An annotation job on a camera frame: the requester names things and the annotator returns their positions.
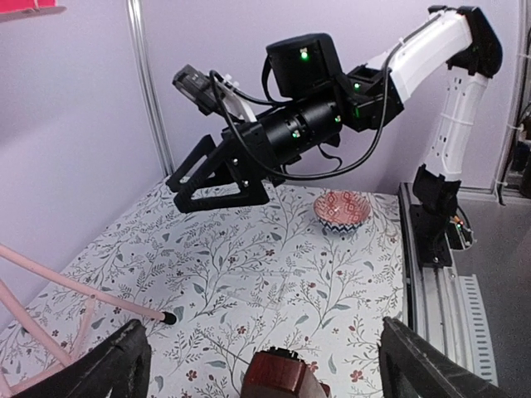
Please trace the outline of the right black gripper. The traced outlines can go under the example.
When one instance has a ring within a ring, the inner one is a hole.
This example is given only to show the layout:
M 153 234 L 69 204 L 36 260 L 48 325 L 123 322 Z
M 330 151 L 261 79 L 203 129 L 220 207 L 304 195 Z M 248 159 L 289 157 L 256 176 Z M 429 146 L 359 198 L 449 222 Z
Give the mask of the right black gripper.
M 226 157 L 224 161 L 220 155 L 221 148 L 216 146 L 210 134 L 205 135 L 166 181 L 181 212 L 265 205 L 270 198 L 261 180 L 271 182 L 274 187 L 286 181 L 284 177 L 267 172 L 251 158 L 250 153 L 267 168 L 286 174 L 285 165 L 290 162 L 290 128 L 287 122 L 237 124 L 236 131 L 248 150 L 241 145 L 231 128 L 226 127 L 221 132 L 220 144 Z M 232 168 L 249 172 L 251 177 L 235 176 Z M 196 197 L 198 191 L 231 184 L 236 184 L 239 191 Z

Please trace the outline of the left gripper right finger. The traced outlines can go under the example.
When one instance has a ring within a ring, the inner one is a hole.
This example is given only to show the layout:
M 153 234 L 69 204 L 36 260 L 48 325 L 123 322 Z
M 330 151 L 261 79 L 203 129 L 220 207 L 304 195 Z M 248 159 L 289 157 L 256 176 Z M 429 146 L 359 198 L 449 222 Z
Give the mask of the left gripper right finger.
M 509 394 L 457 365 L 406 324 L 385 317 L 378 347 L 385 397 L 507 397 Z

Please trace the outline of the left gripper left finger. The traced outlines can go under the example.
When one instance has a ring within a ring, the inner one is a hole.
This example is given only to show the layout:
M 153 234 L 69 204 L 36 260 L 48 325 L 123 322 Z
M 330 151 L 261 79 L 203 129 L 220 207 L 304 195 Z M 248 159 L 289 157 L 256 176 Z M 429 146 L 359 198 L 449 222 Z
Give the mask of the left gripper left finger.
M 73 364 L 17 397 L 146 397 L 151 346 L 138 319 L 128 321 Z

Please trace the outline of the brown wooden metronome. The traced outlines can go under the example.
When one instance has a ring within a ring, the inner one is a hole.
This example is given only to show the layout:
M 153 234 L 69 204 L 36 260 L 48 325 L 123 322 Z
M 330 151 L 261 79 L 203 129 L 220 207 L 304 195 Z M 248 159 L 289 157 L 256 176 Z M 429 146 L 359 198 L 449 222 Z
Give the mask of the brown wooden metronome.
M 256 352 L 241 384 L 242 398 L 329 398 L 330 387 L 320 382 L 299 354 L 270 347 Z

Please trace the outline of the clear metronome front cover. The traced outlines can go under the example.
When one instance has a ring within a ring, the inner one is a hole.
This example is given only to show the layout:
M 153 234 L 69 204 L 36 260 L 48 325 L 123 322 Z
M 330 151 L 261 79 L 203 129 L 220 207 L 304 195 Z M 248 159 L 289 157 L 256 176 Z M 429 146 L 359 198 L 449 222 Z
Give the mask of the clear metronome front cover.
M 289 296 L 296 293 L 300 281 L 308 276 L 307 268 L 288 265 L 214 270 L 204 285 L 207 305 L 196 316 L 224 324 L 273 315 L 288 304 Z

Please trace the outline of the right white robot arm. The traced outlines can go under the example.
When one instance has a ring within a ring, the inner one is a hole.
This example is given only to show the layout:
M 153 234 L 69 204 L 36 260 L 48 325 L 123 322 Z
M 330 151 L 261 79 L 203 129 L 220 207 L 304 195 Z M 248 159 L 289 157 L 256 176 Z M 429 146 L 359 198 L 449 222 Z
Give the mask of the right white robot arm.
M 326 33 L 270 44 L 261 78 L 274 78 L 281 98 L 264 98 L 261 114 L 252 110 L 255 99 L 229 78 L 184 66 L 173 86 L 227 126 L 220 143 L 204 136 L 168 179 L 175 205 L 191 213 L 266 204 L 264 181 L 277 186 L 290 180 L 286 167 L 322 143 L 338 146 L 342 128 L 381 135 L 419 84 L 446 66 L 446 102 L 436 140 L 417 169 L 410 215 L 417 264 L 448 267 L 465 149 L 502 60 L 499 38 L 480 8 L 433 6 L 423 25 L 350 72 Z

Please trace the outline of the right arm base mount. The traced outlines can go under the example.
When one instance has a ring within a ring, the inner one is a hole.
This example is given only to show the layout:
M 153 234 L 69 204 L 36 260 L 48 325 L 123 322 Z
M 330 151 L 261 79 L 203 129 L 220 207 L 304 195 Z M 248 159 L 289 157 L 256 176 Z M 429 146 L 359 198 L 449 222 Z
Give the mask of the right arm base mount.
M 475 243 L 465 213 L 435 216 L 422 205 L 410 205 L 414 246 L 420 269 L 442 269 L 453 265 L 454 251 L 468 250 Z

